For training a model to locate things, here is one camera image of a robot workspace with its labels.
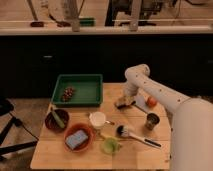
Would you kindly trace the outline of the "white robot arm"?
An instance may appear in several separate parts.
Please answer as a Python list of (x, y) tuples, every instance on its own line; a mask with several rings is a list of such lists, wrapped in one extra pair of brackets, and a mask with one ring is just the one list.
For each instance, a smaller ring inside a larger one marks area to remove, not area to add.
[(138, 89), (154, 97), (173, 114), (170, 171), (213, 171), (213, 104), (191, 98), (149, 78), (146, 64), (125, 70), (125, 96)]

